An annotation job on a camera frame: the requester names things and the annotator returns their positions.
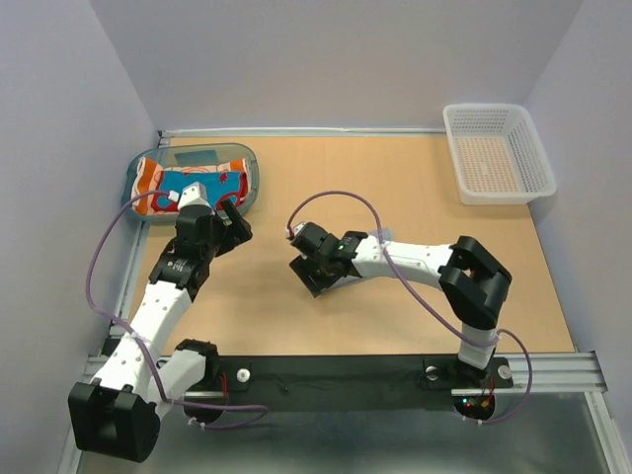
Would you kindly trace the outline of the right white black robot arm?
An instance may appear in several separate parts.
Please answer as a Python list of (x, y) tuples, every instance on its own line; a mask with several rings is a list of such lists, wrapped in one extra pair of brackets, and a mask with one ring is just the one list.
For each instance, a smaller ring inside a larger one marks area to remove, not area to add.
[(298, 256), (290, 268), (312, 296), (378, 277), (397, 279), (411, 291), (419, 283), (442, 291), (462, 328), (454, 373), (476, 385), (490, 373), (498, 321), (511, 273), (473, 237), (454, 244), (416, 245), (386, 240), (383, 233), (349, 231), (338, 238), (313, 222), (286, 231)]

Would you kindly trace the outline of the grey cloth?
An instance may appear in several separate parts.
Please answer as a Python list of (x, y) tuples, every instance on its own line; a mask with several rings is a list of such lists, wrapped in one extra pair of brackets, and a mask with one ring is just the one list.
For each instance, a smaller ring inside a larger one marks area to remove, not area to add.
[(356, 256), (352, 259), (352, 268), (347, 276), (338, 281), (338, 286), (359, 283), (376, 277), (395, 277), (394, 271), (383, 254), (383, 243), (392, 240), (392, 231), (388, 228), (382, 231), (369, 231), (356, 248)]

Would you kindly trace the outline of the red and blue cloth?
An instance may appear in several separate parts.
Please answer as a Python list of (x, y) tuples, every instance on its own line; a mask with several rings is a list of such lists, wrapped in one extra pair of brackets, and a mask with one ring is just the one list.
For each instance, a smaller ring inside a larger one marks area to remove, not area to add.
[(205, 186), (207, 200), (217, 210), (222, 210), (225, 200), (230, 200), (235, 207), (241, 206), (249, 191), (249, 180), (243, 171), (193, 173), (167, 170), (157, 174), (152, 186), (156, 191), (181, 193), (193, 183)]

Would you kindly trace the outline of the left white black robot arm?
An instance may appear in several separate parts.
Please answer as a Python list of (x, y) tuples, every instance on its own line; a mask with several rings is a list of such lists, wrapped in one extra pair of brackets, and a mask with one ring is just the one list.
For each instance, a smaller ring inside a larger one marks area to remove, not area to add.
[(215, 345), (186, 341), (163, 366), (157, 360), (193, 304), (216, 257), (251, 240), (250, 224), (230, 200), (214, 210), (201, 198), (181, 202), (175, 235), (148, 277), (124, 336), (90, 382), (76, 383), (68, 408), (78, 449), (135, 462), (153, 450), (164, 416), (191, 386), (212, 387)]

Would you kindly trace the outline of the orange and white towel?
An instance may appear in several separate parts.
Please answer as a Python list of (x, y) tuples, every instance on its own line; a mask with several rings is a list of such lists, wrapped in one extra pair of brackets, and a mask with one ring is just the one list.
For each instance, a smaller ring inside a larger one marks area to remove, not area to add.
[(156, 191), (153, 189), (152, 182), (157, 179), (157, 174), (161, 171), (183, 171), (193, 173), (209, 173), (219, 171), (243, 171), (247, 174), (249, 180), (249, 191), (246, 199), (242, 205), (237, 207), (247, 207), (247, 201), (254, 196), (256, 184), (253, 178), (253, 171), (250, 162), (246, 158), (237, 159), (221, 164), (193, 164), (182, 166), (163, 166), (157, 161), (150, 159), (148, 156), (142, 156), (137, 164), (131, 168), (131, 188), (129, 191), (129, 197), (134, 198), (140, 194), (150, 191)]

